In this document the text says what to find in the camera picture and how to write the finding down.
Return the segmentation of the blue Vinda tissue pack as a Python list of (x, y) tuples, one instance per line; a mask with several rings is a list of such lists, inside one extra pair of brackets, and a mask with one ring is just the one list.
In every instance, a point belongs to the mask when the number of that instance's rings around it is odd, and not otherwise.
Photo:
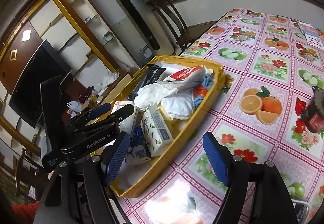
[(151, 160), (142, 128), (136, 127), (130, 134), (130, 146), (126, 153), (125, 162), (129, 165), (139, 165)]

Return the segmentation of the lemon print tissue pack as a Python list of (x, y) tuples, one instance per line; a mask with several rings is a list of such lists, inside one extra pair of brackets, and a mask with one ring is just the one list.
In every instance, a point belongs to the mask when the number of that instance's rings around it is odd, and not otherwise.
[(143, 112), (141, 128), (151, 157), (161, 156), (174, 140), (157, 106)]

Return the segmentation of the white plastic bag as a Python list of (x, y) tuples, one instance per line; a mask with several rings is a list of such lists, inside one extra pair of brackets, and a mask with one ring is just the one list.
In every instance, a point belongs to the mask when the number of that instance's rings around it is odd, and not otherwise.
[(150, 106), (158, 105), (162, 99), (177, 92), (177, 88), (168, 89), (158, 83), (149, 84), (138, 90), (134, 105), (143, 111)]

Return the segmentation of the white cloth sock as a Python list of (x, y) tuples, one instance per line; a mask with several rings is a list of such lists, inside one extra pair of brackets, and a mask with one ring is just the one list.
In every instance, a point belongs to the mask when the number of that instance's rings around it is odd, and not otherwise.
[(165, 97), (161, 100), (160, 104), (170, 118), (178, 120), (189, 119), (195, 110), (193, 92), (191, 90), (179, 91)]

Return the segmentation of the red label wet wipes pack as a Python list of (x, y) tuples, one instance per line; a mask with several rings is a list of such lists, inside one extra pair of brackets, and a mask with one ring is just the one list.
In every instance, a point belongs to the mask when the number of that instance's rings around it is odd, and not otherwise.
[(211, 74), (213, 74), (213, 69), (207, 69), (205, 66), (193, 66), (173, 73), (164, 80), (158, 81), (157, 84), (169, 90), (177, 88), (180, 91), (185, 91), (201, 83), (205, 75)]

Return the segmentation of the blue fuzzy cloth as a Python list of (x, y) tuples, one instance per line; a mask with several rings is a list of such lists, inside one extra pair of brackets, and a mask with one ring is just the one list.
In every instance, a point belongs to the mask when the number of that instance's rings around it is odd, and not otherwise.
[(213, 83), (211, 76), (206, 74), (203, 77), (203, 81), (194, 88), (193, 103), (195, 106), (199, 106), (202, 103), (210, 88), (213, 86)]

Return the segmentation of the cartoon clear pouch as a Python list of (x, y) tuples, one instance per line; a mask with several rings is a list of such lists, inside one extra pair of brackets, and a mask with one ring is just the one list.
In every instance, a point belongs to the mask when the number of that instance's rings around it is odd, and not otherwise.
[(311, 205), (308, 202), (292, 199), (299, 224), (306, 224), (310, 215)]

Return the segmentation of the black television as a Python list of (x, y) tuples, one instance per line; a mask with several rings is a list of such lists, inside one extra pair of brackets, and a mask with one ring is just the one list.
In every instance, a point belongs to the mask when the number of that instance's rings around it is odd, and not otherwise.
[(72, 68), (46, 39), (36, 49), (23, 69), (14, 87), (9, 107), (31, 127), (41, 119), (41, 83), (56, 76), (59, 82), (70, 74)]

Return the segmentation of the motor with rubber roller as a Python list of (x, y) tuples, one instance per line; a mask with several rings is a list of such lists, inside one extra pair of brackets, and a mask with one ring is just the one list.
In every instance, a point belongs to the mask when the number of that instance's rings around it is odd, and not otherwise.
[(313, 86), (313, 97), (307, 108), (302, 111), (301, 118), (309, 131), (314, 134), (323, 130), (323, 89)]

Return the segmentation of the yellow cardboard tray box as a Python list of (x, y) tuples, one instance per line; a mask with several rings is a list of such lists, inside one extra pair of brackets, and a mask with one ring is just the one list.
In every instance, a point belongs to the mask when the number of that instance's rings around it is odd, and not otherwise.
[(185, 69), (192, 69), (195, 66), (204, 66), (211, 71), (213, 84), (201, 104), (194, 108), (194, 112), (189, 118), (176, 118), (174, 115), (167, 114), (166, 108), (163, 108), (161, 115), (167, 128), (171, 129), (173, 141), (161, 149), (161, 155), (153, 157), (150, 161), (138, 165), (129, 165), (123, 162), (116, 179), (110, 184), (111, 189), (118, 197), (137, 198), (159, 177), (206, 117), (208, 110), (220, 95), (225, 83), (222, 64), (207, 59), (184, 56), (155, 56), (149, 64), (165, 68), (162, 76), (183, 72)]

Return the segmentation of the silver tower air conditioner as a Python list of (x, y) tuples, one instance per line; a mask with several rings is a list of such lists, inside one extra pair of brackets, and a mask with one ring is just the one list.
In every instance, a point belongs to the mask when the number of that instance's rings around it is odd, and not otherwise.
[(116, 0), (153, 55), (171, 55), (174, 52), (148, 0)]

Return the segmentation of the floral fruit tablecloth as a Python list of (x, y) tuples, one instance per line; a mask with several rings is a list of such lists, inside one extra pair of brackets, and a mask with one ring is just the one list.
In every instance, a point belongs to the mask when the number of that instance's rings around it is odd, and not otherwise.
[(249, 163), (272, 161), (293, 199), (310, 217), (323, 203), (323, 132), (301, 114), (312, 88), (323, 87), (323, 52), (297, 20), (235, 8), (184, 54), (223, 65), (215, 103), (164, 172), (139, 197), (119, 198), (131, 223), (212, 223), (227, 191), (213, 172), (202, 137)]

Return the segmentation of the wooden chair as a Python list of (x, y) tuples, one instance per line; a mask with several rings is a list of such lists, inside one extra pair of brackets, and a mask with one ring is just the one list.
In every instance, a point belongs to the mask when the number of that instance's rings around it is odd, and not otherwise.
[(187, 26), (181, 14), (168, 0), (162, 0), (159, 7), (154, 5), (154, 10), (169, 28), (182, 52), (216, 24), (216, 21), (208, 21)]

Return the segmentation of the playing cards stack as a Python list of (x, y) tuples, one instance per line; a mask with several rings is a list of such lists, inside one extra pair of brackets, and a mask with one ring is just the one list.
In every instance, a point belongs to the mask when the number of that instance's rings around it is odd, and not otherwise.
[(323, 43), (320, 39), (319, 34), (317, 33), (317, 29), (313, 27), (311, 24), (299, 22), (299, 29), (306, 37), (306, 41), (309, 45), (317, 47), (318, 49), (323, 50)]

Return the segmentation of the white wall shelf cabinet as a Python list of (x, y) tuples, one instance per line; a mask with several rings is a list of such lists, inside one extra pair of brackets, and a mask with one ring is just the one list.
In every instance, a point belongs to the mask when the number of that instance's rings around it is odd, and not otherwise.
[(90, 0), (28, 0), (1, 37), (1, 83), (12, 93), (44, 41), (71, 67), (68, 93), (99, 83), (108, 73), (134, 75), (139, 65)]

